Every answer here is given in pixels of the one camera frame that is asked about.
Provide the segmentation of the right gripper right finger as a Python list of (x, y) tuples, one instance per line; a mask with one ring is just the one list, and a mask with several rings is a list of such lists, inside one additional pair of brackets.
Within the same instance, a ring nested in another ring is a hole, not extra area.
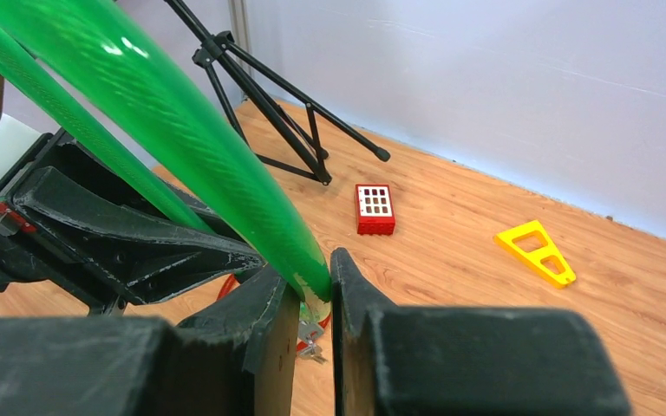
[(604, 344), (568, 309), (391, 301), (330, 257), (339, 415), (629, 415)]

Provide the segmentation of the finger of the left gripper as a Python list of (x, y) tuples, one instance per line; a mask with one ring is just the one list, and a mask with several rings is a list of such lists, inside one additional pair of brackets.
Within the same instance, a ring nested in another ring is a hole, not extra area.
[(264, 265), (245, 243), (116, 205), (52, 166), (31, 173), (12, 201), (58, 261), (77, 265), (134, 305), (165, 302)]

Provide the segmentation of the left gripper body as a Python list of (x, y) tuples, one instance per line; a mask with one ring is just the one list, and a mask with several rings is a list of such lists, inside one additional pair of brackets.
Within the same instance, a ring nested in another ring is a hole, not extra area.
[(49, 281), (81, 299), (81, 266), (64, 250), (65, 243), (18, 210), (15, 196), (36, 184), (30, 177), (54, 158), (63, 144), (76, 145), (64, 129), (43, 133), (16, 160), (0, 169), (0, 293), (11, 284)]

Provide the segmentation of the green cable lock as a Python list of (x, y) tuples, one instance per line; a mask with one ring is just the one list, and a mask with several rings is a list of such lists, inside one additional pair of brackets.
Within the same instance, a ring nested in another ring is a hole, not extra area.
[(196, 85), (118, 5), (0, 1), (0, 33), (42, 59), (213, 208), (292, 286), (314, 320), (330, 314), (330, 272), (295, 206)]

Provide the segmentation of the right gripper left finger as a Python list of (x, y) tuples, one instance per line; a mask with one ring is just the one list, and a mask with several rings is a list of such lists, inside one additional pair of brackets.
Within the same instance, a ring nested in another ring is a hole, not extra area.
[(0, 415), (286, 415), (298, 310), (265, 268), (178, 326), (0, 319)]

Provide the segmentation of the silver keys of green lock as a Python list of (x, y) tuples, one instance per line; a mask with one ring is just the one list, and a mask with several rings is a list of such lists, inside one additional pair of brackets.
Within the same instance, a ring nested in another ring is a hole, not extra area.
[(317, 340), (324, 335), (324, 332), (323, 322), (300, 321), (297, 334), (297, 357), (324, 364), (327, 360), (323, 357), (323, 349), (317, 344)]

